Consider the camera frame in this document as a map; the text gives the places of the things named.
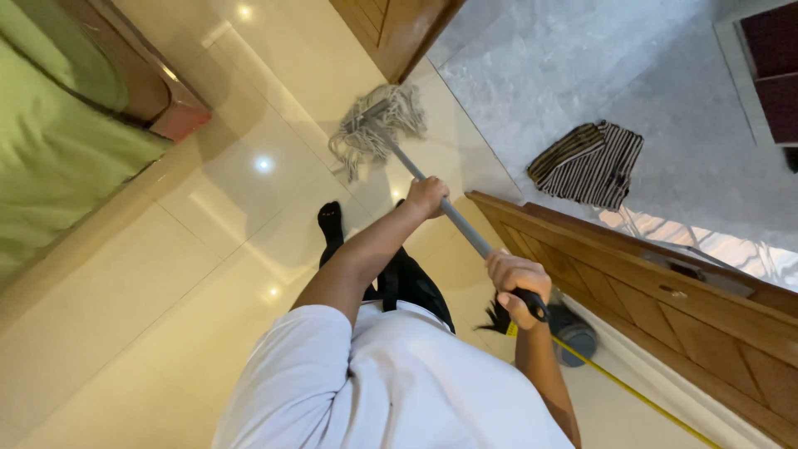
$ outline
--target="black handle grip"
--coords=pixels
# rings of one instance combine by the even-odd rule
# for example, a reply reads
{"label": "black handle grip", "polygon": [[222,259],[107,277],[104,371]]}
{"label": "black handle grip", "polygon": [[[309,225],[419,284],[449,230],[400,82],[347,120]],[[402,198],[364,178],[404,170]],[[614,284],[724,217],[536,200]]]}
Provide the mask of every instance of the black handle grip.
{"label": "black handle grip", "polygon": [[538,295],[535,292],[530,292],[529,290],[525,290],[523,288],[516,288],[511,293],[521,298],[521,300],[523,300],[523,302],[527,305],[527,308],[529,309],[529,313],[531,313],[532,316],[534,316],[538,321],[540,321],[541,323],[548,322],[549,320],[548,308],[546,308],[546,304],[543,303],[543,300],[540,298],[540,295]]}

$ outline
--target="black sock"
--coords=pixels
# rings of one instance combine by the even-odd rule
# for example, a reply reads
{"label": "black sock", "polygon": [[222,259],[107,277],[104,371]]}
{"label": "black sock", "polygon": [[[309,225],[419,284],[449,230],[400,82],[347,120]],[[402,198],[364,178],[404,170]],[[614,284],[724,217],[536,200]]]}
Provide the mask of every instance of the black sock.
{"label": "black sock", "polygon": [[337,239],[343,240],[341,218],[341,205],[337,201],[323,205],[318,211],[318,227],[324,232],[324,239],[328,244]]}

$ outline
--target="green bedsheet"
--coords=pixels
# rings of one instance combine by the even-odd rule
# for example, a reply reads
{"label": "green bedsheet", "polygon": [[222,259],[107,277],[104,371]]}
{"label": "green bedsheet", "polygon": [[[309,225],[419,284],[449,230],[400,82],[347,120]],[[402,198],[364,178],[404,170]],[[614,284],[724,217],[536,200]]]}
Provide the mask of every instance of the green bedsheet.
{"label": "green bedsheet", "polygon": [[35,17],[0,0],[0,280],[171,144],[78,99],[119,110],[127,93],[60,7],[21,1]]}

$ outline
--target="yellow cable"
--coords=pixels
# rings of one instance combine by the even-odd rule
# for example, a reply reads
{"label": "yellow cable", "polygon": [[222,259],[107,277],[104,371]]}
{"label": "yellow cable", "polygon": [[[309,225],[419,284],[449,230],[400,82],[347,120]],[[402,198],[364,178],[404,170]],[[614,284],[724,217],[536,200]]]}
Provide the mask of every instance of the yellow cable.
{"label": "yellow cable", "polygon": [[606,377],[608,377],[609,379],[611,379],[613,382],[615,382],[615,383],[617,383],[618,385],[620,385],[620,386],[621,386],[621,387],[622,387],[624,390],[626,390],[626,391],[628,391],[629,393],[631,393],[632,395],[634,395],[634,397],[636,397],[636,398],[640,399],[640,400],[641,400],[643,403],[645,403],[645,404],[646,404],[646,405],[648,405],[649,407],[651,407],[651,408],[653,408],[654,410],[656,410],[657,412],[659,412],[659,414],[660,414],[660,415],[662,415],[662,416],[665,416],[667,419],[670,419],[670,421],[671,421],[672,423],[674,423],[674,424],[676,424],[677,426],[681,427],[681,428],[682,428],[682,429],[684,429],[684,430],[685,430],[687,433],[689,433],[689,434],[691,434],[692,436],[694,436],[694,437],[698,438],[698,439],[699,439],[699,440],[701,440],[701,441],[702,441],[704,444],[706,444],[706,445],[707,445],[707,446],[709,446],[709,447],[712,447],[713,449],[721,449],[721,447],[720,447],[720,446],[718,446],[717,444],[715,444],[715,442],[713,442],[711,439],[709,439],[709,438],[705,437],[704,435],[702,435],[701,433],[699,433],[697,430],[695,430],[695,429],[693,429],[692,427],[688,426],[688,425],[687,425],[687,424],[686,424],[684,421],[682,421],[681,419],[677,418],[676,416],[673,416],[673,415],[671,415],[671,414],[670,414],[670,413],[669,413],[667,410],[665,410],[664,408],[662,408],[662,407],[658,406],[656,403],[653,403],[653,402],[651,402],[651,399],[648,399],[648,398],[646,398],[644,395],[641,395],[640,393],[638,393],[638,392],[637,392],[637,390],[635,390],[634,388],[630,387],[629,385],[626,385],[626,383],[625,383],[625,382],[623,382],[623,381],[622,381],[622,380],[620,380],[619,378],[617,378],[617,377],[615,377],[614,375],[612,375],[612,374],[611,374],[609,371],[607,371],[606,369],[604,369],[604,368],[601,368],[601,367],[600,367],[600,366],[598,366],[597,364],[595,364],[595,363],[591,362],[590,360],[588,360],[588,359],[586,359],[586,358],[582,357],[582,355],[581,355],[581,354],[579,354],[579,353],[578,353],[578,352],[577,352],[577,351],[576,351],[574,348],[572,348],[572,347],[568,346],[567,344],[563,343],[563,341],[562,341],[562,340],[560,340],[559,338],[557,338],[557,337],[555,337],[555,336],[551,336],[551,338],[552,338],[552,339],[554,339],[554,341],[555,341],[555,342],[557,342],[557,344],[558,344],[558,345],[560,345],[560,346],[562,346],[563,348],[565,348],[565,349],[566,349],[568,352],[570,352],[570,353],[571,353],[571,354],[573,354],[574,356],[577,356],[577,357],[579,357],[579,359],[580,359],[580,360],[582,360],[584,363],[586,363],[586,364],[588,364],[588,365],[592,366],[592,367],[593,367],[593,368],[594,368],[596,371],[598,371],[598,372],[600,372],[600,373],[604,374]]}

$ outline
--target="black pants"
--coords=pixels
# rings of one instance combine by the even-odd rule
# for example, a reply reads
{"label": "black pants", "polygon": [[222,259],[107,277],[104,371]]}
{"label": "black pants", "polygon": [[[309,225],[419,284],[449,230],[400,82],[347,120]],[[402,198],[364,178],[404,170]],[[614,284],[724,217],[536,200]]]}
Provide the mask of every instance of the black pants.
{"label": "black pants", "polygon": [[[344,244],[343,239],[336,239],[327,244],[327,248],[322,252],[322,258],[318,262],[321,268]],[[438,290],[433,280],[429,279],[427,273],[421,266],[405,251],[399,248],[396,254],[382,270],[377,278],[379,291],[369,284],[363,293],[363,300],[382,300],[382,307],[385,312],[396,310],[397,299],[413,303],[425,308],[441,321],[446,323],[452,332],[452,316],[449,314],[444,296]]]}

